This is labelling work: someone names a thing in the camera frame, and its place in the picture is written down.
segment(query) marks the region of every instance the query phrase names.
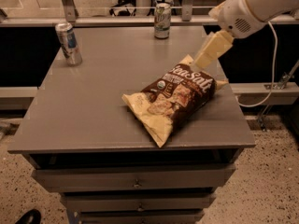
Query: terrazzo floor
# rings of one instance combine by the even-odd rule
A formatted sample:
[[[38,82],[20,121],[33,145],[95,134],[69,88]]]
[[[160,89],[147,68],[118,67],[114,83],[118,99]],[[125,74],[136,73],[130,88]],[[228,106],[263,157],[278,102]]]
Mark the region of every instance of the terrazzo floor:
[[[246,115],[256,147],[236,161],[236,171],[198,224],[298,224],[298,143],[279,115],[266,117],[267,132]],[[21,155],[7,153],[21,119],[10,119],[12,129],[0,142],[0,223],[14,224],[36,208],[43,224],[68,223],[58,194],[49,194],[31,178],[33,168]]]

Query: brown chip bag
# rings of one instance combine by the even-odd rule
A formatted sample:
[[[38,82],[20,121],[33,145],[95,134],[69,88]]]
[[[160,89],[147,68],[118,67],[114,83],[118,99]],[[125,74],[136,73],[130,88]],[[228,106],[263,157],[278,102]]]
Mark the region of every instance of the brown chip bag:
[[[171,132],[212,98],[217,88],[213,77],[203,71],[193,72],[190,63],[192,57],[186,56],[141,92],[122,96],[159,147]]]

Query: desk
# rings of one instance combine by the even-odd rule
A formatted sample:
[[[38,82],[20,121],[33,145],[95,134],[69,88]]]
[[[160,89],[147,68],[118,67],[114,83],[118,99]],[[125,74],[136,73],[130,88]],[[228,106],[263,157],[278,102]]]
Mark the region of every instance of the desk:
[[[34,179],[62,195],[72,223],[194,223],[238,155],[254,147],[230,86],[162,148],[121,96],[193,56],[206,37],[203,27],[173,26],[165,40],[151,27],[75,33],[83,63],[68,67],[58,53],[9,152],[22,154],[36,168]],[[208,72],[224,78],[216,62]]]

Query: aluminum can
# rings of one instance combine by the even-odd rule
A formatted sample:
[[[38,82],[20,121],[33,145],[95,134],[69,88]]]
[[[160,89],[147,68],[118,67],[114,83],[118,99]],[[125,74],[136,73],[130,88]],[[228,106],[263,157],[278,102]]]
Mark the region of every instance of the aluminum can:
[[[79,65],[82,63],[82,57],[75,38],[72,24],[69,22],[58,23],[55,26],[56,34],[62,46],[66,62],[69,65]]]
[[[167,3],[159,3],[155,8],[155,36],[165,39],[169,37],[171,7]]]

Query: power cord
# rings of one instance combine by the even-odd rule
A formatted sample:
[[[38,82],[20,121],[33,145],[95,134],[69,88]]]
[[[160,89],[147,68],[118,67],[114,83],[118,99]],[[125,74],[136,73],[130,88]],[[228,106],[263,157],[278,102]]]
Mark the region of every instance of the power cord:
[[[274,46],[274,53],[273,53],[273,60],[272,60],[272,79],[271,79],[271,86],[270,86],[270,92],[268,93],[268,95],[259,103],[257,104],[254,104],[254,105],[244,105],[244,104],[240,104],[240,106],[242,107],[248,107],[248,108],[251,108],[251,107],[255,107],[255,106],[258,106],[258,105],[261,105],[263,104],[267,99],[269,99],[269,97],[271,96],[272,94],[272,90],[273,90],[273,86],[274,86],[274,76],[275,76],[275,62],[276,62],[276,57],[277,57],[277,51],[278,51],[278,36],[277,36],[277,33],[275,32],[274,28],[273,28],[273,25],[272,23],[269,21],[268,22],[271,30],[272,30],[272,33],[273,33],[273,36],[275,38],[275,46]]]

